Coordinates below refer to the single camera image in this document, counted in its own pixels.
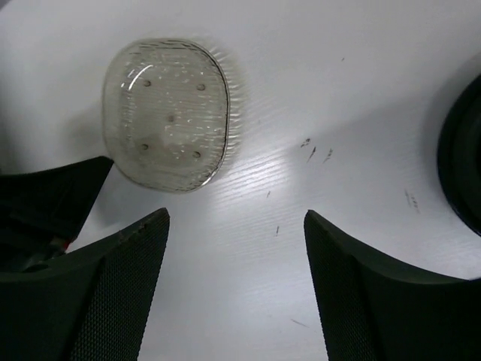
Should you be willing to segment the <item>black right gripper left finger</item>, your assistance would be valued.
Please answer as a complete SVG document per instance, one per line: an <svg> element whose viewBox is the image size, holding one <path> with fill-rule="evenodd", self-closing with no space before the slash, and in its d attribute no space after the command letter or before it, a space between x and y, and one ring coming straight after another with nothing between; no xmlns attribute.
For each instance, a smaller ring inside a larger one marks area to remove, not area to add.
<svg viewBox="0 0 481 361"><path fill-rule="evenodd" d="M136 360L168 240L161 208L26 272L1 275L3 360Z"/></svg>

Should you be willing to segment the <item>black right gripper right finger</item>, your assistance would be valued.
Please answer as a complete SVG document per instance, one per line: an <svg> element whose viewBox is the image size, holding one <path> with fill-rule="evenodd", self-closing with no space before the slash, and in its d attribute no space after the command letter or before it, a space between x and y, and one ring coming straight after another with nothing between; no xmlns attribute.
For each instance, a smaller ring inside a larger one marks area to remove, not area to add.
<svg viewBox="0 0 481 361"><path fill-rule="evenodd" d="M480 281L402 262L315 211L307 257L330 360L478 360Z"/></svg>

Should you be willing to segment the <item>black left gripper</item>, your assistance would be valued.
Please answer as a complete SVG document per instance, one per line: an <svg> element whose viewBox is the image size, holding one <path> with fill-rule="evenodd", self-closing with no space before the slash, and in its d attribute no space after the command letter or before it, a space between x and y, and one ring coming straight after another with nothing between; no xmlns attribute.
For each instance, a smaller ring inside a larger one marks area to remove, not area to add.
<svg viewBox="0 0 481 361"><path fill-rule="evenodd" d="M24 272L61 256L78 237L113 166L97 156L1 176L1 271Z"/></svg>

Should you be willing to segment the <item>clear square glass dish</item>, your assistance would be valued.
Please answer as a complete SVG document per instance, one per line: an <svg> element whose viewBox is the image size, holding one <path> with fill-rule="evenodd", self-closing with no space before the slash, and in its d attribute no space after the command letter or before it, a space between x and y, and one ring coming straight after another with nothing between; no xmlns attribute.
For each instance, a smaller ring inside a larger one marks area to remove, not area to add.
<svg viewBox="0 0 481 361"><path fill-rule="evenodd" d="M130 181L192 192L222 165L230 110L225 72L209 50L187 39L141 39L121 49L107 69L105 147Z"/></svg>

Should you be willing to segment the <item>dark green round plate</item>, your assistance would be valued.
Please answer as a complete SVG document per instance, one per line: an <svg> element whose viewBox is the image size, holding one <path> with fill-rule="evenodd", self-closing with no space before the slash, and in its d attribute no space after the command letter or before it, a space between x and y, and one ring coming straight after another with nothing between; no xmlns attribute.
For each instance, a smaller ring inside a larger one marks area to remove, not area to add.
<svg viewBox="0 0 481 361"><path fill-rule="evenodd" d="M450 207L480 234L480 78L450 108L437 145L437 173Z"/></svg>

